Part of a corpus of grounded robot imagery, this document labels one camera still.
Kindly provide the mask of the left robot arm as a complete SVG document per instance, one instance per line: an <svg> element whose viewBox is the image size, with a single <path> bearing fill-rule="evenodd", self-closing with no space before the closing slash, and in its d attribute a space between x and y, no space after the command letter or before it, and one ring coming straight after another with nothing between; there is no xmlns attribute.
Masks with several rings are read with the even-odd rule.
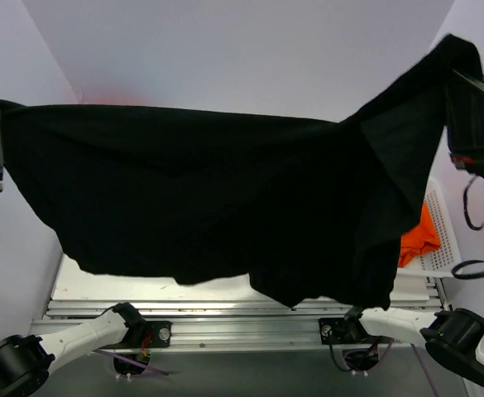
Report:
<svg viewBox="0 0 484 397"><path fill-rule="evenodd" d="M0 129L0 192L3 155ZM106 309L75 327L45 335L14 335L0 341L0 396L29 396L62 366L103 347L134 347L147 322L129 303Z"/></svg>

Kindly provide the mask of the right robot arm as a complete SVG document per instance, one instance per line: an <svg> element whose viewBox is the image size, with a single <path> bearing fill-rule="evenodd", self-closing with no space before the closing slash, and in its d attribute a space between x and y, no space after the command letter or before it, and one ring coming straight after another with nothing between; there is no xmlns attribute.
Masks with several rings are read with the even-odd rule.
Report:
<svg viewBox="0 0 484 397"><path fill-rule="evenodd" d="M484 179L484 77L454 71L444 92L451 161L473 179ZM475 263L455 265L452 276L457 280L484 278L484 270L467 272ZM467 309L426 313L354 307L345 314L339 334L353 342L387 337L423 346L445 369L484 388L484 318Z"/></svg>

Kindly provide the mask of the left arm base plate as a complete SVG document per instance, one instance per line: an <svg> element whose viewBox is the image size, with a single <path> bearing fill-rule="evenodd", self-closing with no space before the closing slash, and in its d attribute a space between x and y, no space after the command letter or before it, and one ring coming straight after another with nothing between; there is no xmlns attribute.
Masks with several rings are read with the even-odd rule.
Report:
<svg viewBox="0 0 484 397"><path fill-rule="evenodd" d="M170 346L172 322L146 321L139 326L134 347L167 348Z"/></svg>

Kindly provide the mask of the black t-shirt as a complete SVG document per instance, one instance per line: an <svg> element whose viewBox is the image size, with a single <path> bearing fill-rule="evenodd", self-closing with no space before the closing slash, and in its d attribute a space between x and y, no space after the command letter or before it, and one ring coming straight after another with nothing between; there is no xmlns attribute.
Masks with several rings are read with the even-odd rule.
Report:
<svg viewBox="0 0 484 397"><path fill-rule="evenodd" d="M248 275L288 307L328 297L386 309L454 69L482 76L473 43L448 35L341 122L0 100L4 165L88 273L181 285Z"/></svg>

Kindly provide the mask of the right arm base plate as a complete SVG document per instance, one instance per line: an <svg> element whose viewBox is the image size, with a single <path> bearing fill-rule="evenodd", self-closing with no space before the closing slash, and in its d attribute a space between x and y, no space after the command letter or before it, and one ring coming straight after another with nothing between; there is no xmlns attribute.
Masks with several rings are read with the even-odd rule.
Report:
<svg viewBox="0 0 484 397"><path fill-rule="evenodd" d="M323 345L360 345L388 343L388 337L370 336L359 322L344 318L320 318L319 336Z"/></svg>

